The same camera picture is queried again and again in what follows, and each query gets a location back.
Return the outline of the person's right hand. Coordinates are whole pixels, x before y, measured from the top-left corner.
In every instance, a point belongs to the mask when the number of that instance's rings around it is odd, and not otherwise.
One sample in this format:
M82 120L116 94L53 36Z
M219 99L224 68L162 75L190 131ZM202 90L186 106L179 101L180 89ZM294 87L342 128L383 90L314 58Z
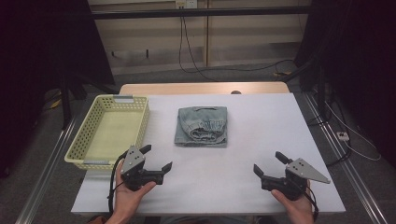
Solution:
M302 197L296 201L291 201L277 189L273 189L271 194L285 207L289 218L308 217L314 219L311 202L309 202L306 197Z

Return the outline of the person's left hand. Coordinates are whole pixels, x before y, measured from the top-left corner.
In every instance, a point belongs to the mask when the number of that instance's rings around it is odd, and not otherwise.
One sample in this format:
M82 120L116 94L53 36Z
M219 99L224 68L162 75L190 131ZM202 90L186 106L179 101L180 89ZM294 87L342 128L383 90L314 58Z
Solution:
M115 215L124 215L132 217L136 212L143 197L148 194L155 186L155 182L148 182L140 187L137 191L128 189L123 183L120 175L120 170L123 161L120 161L116 170L116 201L114 206Z

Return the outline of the black metal stand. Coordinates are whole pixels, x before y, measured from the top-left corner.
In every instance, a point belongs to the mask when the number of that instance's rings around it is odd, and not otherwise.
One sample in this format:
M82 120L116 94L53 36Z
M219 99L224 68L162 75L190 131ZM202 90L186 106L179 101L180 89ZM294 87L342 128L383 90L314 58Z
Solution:
M87 97L87 92L85 91L83 85L86 84L88 81L89 79L81 74L74 74L70 77L61 75L60 77L60 91L64 115L64 130L69 125L72 118L69 92L72 92L72 95L77 100L84 100Z

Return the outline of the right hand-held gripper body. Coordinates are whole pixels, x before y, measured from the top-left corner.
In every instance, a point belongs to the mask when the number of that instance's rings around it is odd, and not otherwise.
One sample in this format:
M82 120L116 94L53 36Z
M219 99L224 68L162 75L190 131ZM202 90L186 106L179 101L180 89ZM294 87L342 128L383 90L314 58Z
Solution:
M285 164L285 176L276 178L264 175L261 178L262 189L272 191L277 189L282 192L289 200L298 200L306 191L307 181L314 180L325 184L331 181L307 161L299 158L292 160L292 163Z

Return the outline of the light denim shorts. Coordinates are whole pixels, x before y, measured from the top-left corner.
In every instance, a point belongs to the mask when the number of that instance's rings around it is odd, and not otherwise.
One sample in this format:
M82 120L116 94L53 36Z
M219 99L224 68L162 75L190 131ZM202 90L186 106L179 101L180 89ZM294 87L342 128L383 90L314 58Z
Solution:
M227 124L226 106L180 108L174 143L179 147L227 147Z

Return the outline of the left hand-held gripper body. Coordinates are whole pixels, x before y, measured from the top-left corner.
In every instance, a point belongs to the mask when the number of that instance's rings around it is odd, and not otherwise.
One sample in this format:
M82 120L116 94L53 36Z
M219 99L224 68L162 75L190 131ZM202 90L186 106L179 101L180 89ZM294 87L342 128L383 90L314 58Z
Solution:
M128 189L137 191L148 182L155 182L157 185L163 183L164 173L162 170L146 170L144 168L145 161L145 155L136 146L131 146L128 149L120 170L121 179Z

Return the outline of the black horizontal metal bar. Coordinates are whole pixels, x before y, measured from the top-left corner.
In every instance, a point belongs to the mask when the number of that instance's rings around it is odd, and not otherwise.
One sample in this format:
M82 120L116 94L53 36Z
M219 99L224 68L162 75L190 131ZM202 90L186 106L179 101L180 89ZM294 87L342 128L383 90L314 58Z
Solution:
M179 17L211 16L248 16L248 15L294 15L309 14L312 7L245 7L245 8L193 8L139 11L95 11L91 17L95 20L115 19L156 19Z

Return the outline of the black curtain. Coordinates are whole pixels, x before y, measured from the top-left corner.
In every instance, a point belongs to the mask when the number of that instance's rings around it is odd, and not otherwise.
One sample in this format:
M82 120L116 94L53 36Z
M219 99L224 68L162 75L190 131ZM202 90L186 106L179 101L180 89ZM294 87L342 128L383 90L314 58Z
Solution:
M115 83L88 0L0 0L0 178L9 175L59 89Z
M396 166L396 0L308 0L295 58L315 57L382 156Z

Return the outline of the pale yellow perforated plastic basket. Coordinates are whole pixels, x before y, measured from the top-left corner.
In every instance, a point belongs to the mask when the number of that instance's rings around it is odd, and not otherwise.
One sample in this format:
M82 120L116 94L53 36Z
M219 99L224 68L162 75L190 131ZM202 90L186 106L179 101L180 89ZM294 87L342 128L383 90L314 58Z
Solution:
M130 146L142 147L148 122L147 96L98 95L64 160L83 170L111 170Z

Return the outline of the aluminium floor rail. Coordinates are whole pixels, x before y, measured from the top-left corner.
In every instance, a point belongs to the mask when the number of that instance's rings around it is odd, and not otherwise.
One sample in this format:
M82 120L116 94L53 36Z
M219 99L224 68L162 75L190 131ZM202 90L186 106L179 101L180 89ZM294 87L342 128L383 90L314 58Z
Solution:
M68 123L63 126L63 129L54 148L52 149L49 159L44 166L38 180L36 181L35 186L31 191L24 207L22 208L15 224L32 224L38 207L41 204L49 187L50 180L55 172L55 167L63 155L66 144L75 129L76 121L77 118L72 117Z
M305 93L304 98L307 101L312 113L315 116L318 116L318 121L320 122L319 127L324 133L327 141L329 142L333 153L338 159L340 159L342 154L346 152L346 150L344 149L344 144L341 140L338 139L331 125L328 122L324 122L323 119L319 116L319 112L317 109L318 104L315 102L314 97ZM358 171L352 164L352 162L350 160L345 160L340 162L340 165L343 168L352 188L357 193L357 196L360 199L361 204L365 209L368 217L371 219L372 223L389 224L377 200L375 199L372 192L368 189L361 176L358 174Z

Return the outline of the white wall socket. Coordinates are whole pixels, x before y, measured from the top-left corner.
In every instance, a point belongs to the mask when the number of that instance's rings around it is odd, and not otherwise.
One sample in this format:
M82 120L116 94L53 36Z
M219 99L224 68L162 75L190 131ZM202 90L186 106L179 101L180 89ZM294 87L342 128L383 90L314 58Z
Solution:
M198 8L197 0L176 0L176 8Z

